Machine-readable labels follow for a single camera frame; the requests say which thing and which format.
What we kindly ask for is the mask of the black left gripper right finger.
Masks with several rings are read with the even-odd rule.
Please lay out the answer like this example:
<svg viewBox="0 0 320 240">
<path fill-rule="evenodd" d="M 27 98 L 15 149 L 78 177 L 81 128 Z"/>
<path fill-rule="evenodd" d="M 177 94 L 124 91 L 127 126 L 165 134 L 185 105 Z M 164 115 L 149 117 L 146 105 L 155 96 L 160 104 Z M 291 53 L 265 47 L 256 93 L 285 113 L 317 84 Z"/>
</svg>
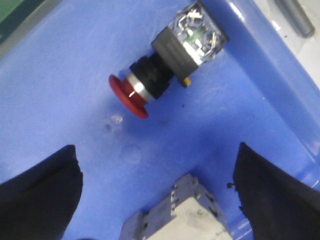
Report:
<svg viewBox="0 0 320 240">
<path fill-rule="evenodd" d="M 233 185 L 255 240 L 318 240 L 320 192 L 255 152 L 238 147 Z"/>
</svg>

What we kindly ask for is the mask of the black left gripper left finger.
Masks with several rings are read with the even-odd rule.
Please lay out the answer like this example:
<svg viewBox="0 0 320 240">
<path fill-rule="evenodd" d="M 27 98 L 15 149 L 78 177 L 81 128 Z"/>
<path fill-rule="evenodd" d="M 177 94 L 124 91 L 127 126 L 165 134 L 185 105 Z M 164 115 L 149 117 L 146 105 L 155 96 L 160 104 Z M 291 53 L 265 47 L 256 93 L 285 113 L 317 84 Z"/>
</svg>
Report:
<svg viewBox="0 0 320 240">
<path fill-rule="evenodd" d="M 2 240 L 61 240 L 78 207 L 83 173 L 76 147 L 66 145 L 1 183 Z"/>
</svg>

